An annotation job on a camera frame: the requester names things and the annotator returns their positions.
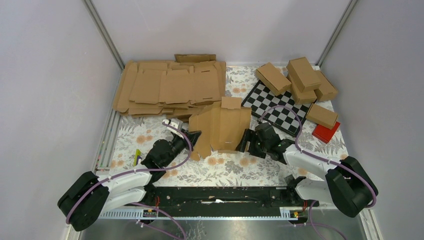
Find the brown cardboard box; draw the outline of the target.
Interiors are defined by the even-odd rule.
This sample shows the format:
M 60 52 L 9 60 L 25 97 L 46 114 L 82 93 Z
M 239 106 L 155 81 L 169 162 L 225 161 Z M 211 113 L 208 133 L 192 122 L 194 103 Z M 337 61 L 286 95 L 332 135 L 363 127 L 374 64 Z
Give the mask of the brown cardboard box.
M 250 128 L 251 117 L 252 109 L 242 106 L 242 98 L 226 96 L 190 116 L 188 130 L 201 132 L 190 158 L 206 159 L 213 151 L 236 153 L 244 131 Z

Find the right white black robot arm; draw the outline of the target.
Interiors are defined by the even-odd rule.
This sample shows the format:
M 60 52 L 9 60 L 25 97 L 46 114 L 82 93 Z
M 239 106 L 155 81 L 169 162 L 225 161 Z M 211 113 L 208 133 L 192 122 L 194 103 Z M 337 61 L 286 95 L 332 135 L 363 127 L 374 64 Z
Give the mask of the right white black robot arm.
M 236 150 L 259 158 L 269 156 L 274 161 L 305 169 L 319 177 L 319 180 L 286 177 L 289 189 L 286 198 L 293 206 L 299 206 L 305 200 L 318 201 L 332 204 L 353 218 L 376 203 L 378 189 L 356 158 L 336 159 L 302 150 L 296 141 L 280 138 L 267 122 L 254 130 L 245 129 Z

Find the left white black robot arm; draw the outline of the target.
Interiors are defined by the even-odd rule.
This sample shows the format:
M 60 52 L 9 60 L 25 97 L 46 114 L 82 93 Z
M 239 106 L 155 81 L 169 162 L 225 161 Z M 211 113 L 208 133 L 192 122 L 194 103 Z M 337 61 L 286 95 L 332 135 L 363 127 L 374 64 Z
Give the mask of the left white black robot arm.
M 171 141 L 157 140 L 152 149 L 133 170 L 112 176 L 83 173 L 58 200 L 57 206 L 66 223 L 80 232 L 90 227 L 109 210 L 140 202 L 144 206 L 155 200 L 153 183 L 171 168 L 169 164 L 183 151 L 192 150 L 202 132 L 182 129 Z

